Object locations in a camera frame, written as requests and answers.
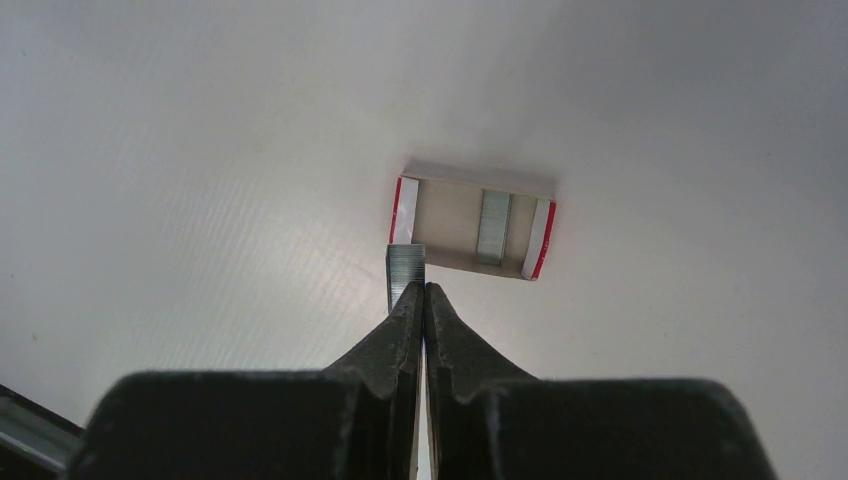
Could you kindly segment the silver staple strip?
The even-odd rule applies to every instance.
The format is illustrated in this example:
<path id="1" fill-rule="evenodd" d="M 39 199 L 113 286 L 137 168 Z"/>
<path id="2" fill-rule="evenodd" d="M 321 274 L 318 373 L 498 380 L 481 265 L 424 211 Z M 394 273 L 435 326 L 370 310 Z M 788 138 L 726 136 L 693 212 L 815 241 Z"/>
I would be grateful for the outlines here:
<path id="1" fill-rule="evenodd" d="M 475 251 L 480 264 L 500 267 L 504 261 L 512 198 L 508 192 L 483 191 Z"/>
<path id="2" fill-rule="evenodd" d="M 423 244 L 389 244 L 386 248 L 387 311 L 391 312 L 410 283 L 425 283 Z"/>

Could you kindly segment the staple box tray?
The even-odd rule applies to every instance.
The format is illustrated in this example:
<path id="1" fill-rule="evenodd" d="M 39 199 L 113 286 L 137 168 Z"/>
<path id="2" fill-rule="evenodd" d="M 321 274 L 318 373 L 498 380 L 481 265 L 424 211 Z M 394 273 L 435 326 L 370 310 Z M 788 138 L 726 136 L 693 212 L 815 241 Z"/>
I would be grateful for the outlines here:
<path id="1" fill-rule="evenodd" d="M 411 159 L 395 183 L 388 242 L 423 244 L 429 265 L 536 281 L 553 237 L 556 187 L 555 178 L 539 173 Z M 476 261 L 485 189 L 513 196 L 500 267 Z"/>

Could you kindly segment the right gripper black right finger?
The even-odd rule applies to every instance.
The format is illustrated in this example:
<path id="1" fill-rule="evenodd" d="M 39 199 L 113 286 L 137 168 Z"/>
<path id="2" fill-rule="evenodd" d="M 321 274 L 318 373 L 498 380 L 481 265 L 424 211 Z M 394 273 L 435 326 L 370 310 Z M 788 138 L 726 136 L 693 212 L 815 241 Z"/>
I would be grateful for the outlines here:
<path id="1" fill-rule="evenodd" d="M 772 479 L 743 405 L 699 378 L 545 380 L 424 290 L 437 479 Z"/>

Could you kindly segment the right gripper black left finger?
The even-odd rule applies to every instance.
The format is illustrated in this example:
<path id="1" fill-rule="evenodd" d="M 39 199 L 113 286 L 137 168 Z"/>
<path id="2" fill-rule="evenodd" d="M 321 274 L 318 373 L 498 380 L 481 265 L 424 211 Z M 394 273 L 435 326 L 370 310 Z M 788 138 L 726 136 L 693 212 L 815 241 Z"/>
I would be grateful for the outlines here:
<path id="1" fill-rule="evenodd" d="M 424 288 L 320 370 L 143 371 L 102 398 L 70 479 L 412 479 Z"/>

